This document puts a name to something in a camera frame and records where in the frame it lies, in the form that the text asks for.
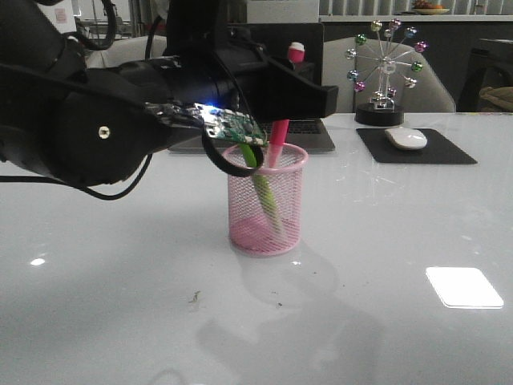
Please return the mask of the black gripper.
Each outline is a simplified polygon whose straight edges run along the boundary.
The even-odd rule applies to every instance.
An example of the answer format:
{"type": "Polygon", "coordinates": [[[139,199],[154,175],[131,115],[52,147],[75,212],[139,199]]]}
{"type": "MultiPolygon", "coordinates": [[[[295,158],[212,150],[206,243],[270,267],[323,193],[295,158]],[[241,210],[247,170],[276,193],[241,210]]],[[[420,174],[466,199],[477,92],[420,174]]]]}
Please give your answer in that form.
{"type": "Polygon", "coordinates": [[[198,83],[193,102],[236,107],[256,120],[324,118],[337,110],[338,86],[317,84],[315,65],[270,58],[233,38],[226,1],[170,1],[166,55],[178,55],[198,83]]]}

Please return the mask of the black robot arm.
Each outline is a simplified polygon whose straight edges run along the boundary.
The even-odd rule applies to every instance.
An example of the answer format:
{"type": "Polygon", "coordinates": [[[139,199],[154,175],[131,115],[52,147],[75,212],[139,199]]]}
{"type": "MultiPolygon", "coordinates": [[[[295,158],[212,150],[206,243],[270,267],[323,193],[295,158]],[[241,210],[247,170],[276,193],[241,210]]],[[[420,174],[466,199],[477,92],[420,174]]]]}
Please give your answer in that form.
{"type": "Polygon", "coordinates": [[[89,68],[87,40],[58,32],[38,1],[1,4],[1,159],[86,188],[130,177],[145,156],[201,136],[226,173],[207,106],[247,124],[324,118],[338,89],[319,86],[228,34],[223,1],[173,1],[167,46],[155,59],[89,68]]]}

